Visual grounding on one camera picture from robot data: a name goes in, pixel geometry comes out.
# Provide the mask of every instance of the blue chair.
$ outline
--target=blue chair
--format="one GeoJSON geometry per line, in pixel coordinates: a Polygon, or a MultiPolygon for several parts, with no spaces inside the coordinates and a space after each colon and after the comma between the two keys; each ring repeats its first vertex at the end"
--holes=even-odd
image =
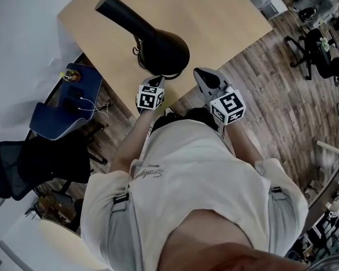
{"type": "Polygon", "coordinates": [[[79,81],[63,80],[58,105],[50,107],[38,103],[30,121],[32,131],[51,141],[64,137],[93,118],[94,104],[103,80],[93,67],[70,63],[67,68],[80,73],[79,81]]]}

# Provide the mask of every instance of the black mesh chair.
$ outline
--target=black mesh chair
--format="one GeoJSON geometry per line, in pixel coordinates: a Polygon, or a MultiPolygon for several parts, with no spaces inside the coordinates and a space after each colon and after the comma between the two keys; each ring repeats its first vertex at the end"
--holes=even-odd
{"type": "MultiPolygon", "coordinates": [[[[312,80],[311,66],[315,65],[322,78],[337,77],[339,80],[339,58],[332,59],[330,52],[326,52],[322,46],[320,39],[324,38],[320,30],[313,29],[308,32],[306,37],[300,36],[299,40],[304,41],[304,47],[302,47],[293,38],[286,36],[286,41],[291,41],[302,52],[303,57],[296,63],[290,63],[291,67],[297,67],[298,65],[306,62],[308,75],[306,80],[312,80]]],[[[329,41],[329,44],[333,44],[334,39],[329,41]]]]}
{"type": "Polygon", "coordinates": [[[50,141],[35,137],[20,142],[0,142],[0,197],[23,199],[36,186],[53,178],[87,183],[90,156],[86,138],[76,130],[50,141]]]}

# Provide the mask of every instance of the gray backpack strap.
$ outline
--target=gray backpack strap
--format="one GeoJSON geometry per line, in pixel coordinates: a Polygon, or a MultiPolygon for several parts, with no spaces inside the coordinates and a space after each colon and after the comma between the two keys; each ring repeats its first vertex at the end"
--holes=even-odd
{"type": "Polygon", "coordinates": [[[114,271],[143,271],[140,235],[130,192],[114,199],[108,229],[108,261],[114,271]]]}

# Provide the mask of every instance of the black and white marker cube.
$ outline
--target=black and white marker cube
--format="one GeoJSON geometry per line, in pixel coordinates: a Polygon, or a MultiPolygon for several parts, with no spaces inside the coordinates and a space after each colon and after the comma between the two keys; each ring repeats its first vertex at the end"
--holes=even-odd
{"type": "Polygon", "coordinates": [[[238,90],[226,93],[210,102],[211,113],[224,125],[233,123],[244,116],[246,105],[238,90]]]}
{"type": "Polygon", "coordinates": [[[155,110],[163,102],[164,89],[148,85],[140,85],[137,97],[137,107],[155,110]]]}

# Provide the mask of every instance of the floor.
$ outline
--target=floor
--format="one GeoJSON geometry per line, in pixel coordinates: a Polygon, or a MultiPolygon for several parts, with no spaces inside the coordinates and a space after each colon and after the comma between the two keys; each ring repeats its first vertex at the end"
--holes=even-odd
{"type": "MultiPolygon", "coordinates": [[[[324,141],[339,148],[339,120],[336,104],[339,87],[332,79],[322,79],[313,67],[314,78],[305,80],[306,68],[290,68],[299,52],[284,37],[298,38],[303,34],[296,13],[286,12],[270,21],[273,31],[252,44],[219,70],[229,77],[239,89],[247,111],[242,126],[264,158],[277,158],[286,173],[305,191],[309,183],[321,185],[326,178],[319,173],[319,166],[330,167],[336,157],[322,153],[315,144],[324,141]]],[[[328,27],[322,27],[324,34],[328,27]]],[[[333,57],[339,56],[339,32],[331,30],[338,49],[332,49],[333,57]]],[[[104,83],[98,105],[111,102],[108,116],[96,113],[95,120],[83,128],[90,131],[95,121],[106,125],[95,136],[89,150],[101,154],[109,163],[106,166],[92,163],[95,172],[108,172],[114,152],[131,130],[135,118],[104,83]]],[[[179,115],[193,107],[202,107],[203,99],[194,88],[173,105],[179,115]]],[[[55,180],[51,185],[60,188],[63,182],[55,180]]],[[[68,193],[75,199],[84,196],[85,185],[73,183],[68,193]]]]}

